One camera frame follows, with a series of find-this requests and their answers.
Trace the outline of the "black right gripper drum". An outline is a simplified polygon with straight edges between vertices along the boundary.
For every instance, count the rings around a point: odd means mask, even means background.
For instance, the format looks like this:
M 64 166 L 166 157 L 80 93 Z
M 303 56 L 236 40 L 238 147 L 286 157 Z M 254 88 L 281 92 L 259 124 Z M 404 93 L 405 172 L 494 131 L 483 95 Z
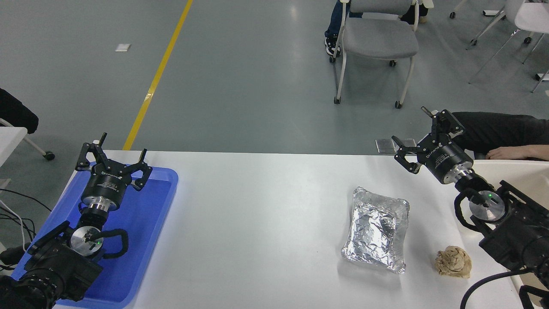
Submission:
M 425 166 L 441 184 L 466 182 L 474 178 L 473 159 L 451 141 L 449 135 L 427 134 L 417 147 L 415 174 L 421 166 Z

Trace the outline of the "person's hand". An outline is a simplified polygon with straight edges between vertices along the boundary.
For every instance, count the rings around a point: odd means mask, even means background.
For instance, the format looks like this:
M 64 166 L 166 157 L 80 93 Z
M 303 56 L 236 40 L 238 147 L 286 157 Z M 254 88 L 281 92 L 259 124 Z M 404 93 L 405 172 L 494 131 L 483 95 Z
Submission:
M 486 154 L 487 160 L 527 160 L 532 157 L 529 146 L 499 147 Z

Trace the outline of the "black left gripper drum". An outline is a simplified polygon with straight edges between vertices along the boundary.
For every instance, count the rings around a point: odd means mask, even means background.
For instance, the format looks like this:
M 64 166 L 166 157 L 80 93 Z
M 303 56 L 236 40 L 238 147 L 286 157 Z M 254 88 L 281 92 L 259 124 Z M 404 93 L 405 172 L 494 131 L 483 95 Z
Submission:
M 96 164 L 91 170 L 90 180 L 81 195 L 82 202 L 89 202 L 93 197 L 107 198 L 111 202 L 121 202 L 131 175 L 124 171 L 125 164 L 109 162 Z

